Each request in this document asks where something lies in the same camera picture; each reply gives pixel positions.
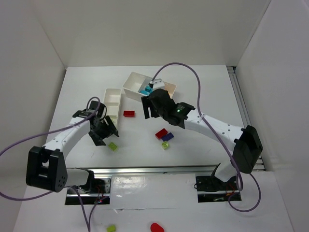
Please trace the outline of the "long teal brick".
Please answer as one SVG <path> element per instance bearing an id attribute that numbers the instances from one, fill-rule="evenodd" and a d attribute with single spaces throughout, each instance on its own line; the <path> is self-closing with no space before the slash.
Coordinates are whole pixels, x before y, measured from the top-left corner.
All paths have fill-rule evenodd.
<path id="1" fill-rule="evenodd" d="M 147 86 L 145 87 L 145 91 L 146 91 L 148 94 L 150 94 L 150 93 L 152 92 L 152 88 L 151 88 L 149 85 L 147 85 Z"/>

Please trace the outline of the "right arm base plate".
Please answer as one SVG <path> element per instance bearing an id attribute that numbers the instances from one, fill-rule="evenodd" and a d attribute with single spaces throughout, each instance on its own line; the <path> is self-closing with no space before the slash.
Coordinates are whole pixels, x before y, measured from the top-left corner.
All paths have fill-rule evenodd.
<path id="1" fill-rule="evenodd" d="M 222 182 L 213 176 L 196 176 L 194 188 L 197 190 L 198 203 L 214 203 L 241 201 L 241 195 L 236 185 L 236 178 Z"/>

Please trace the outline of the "narrow white divided tray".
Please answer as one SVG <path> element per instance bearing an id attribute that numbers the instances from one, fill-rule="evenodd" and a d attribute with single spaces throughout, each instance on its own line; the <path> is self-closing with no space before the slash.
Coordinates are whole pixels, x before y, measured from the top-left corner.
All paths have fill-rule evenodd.
<path id="1" fill-rule="evenodd" d="M 105 90 L 103 103 L 107 107 L 107 115 L 111 118 L 113 124 L 117 127 L 120 105 L 121 105 L 121 89 L 107 88 Z"/>

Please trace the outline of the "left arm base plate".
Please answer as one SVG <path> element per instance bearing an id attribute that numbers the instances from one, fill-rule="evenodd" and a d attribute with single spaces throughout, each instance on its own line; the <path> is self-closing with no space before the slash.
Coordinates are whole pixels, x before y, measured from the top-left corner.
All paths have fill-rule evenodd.
<path id="1" fill-rule="evenodd" d="M 80 194 L 82 203 L 85 205 L 109 205 L 112 179 L 110 176 L 96 177 L 95 184 L 90 190 L 78 187 L 76 190 Z M 71 188 L 67 190 L 65 205 L 80 205 L 80 200 L 76 191 Z"/>

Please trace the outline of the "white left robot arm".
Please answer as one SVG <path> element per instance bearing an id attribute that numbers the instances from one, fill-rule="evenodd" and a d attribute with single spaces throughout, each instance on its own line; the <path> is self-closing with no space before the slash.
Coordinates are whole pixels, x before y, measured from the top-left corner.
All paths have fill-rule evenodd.
<path id="1" fill-rule="evenodd" d="M 68 154 L 85 135 L 90 136 L 95 146 L 105 146 L 104 139 L 119 135 L 107 115 L 106 105 L 90 101 L 85 109 L 73 114 L 67 128 L 53 140 L 42 147 L 34 146 L 28 153 L 26 184 L 53 192 L 71 186 L 90 192 L 99 185 L 93 171 L 67 168 L 65 164 Z"/>

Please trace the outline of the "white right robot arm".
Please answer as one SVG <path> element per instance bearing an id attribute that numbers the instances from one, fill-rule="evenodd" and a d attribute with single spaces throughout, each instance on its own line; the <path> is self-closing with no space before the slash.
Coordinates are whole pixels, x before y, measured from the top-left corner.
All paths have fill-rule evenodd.
<path id="1" fill-rule="evenodd" d="M 212 173 L 214 182 L 228 182 L 237 177 L 243 187 L 241 174 L 250 174 L 263 151 L 258 132 L 253 126 L 233 126 L 201 113 L 184 102 L 175 103 L 168 92 L 157 89 L 141 98 L 144 116 L 161 117 L 170 125 L 203 134 L 223 146 L 229 161 L 217 165 Z"/>

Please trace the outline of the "lone lime brick front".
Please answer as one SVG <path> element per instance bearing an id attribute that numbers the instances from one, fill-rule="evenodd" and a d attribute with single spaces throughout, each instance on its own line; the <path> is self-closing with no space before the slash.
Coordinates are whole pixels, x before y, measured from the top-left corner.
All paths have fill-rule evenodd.
<path id="1" fill-rule="evenodd" d="M 117 146 L 115 143 L 110 142 L 110 143 L 108 144 L 108 148 L 109 148 L 111 151 L 115 152 L 115 151 L 118 149 L 118 146 Z"/>

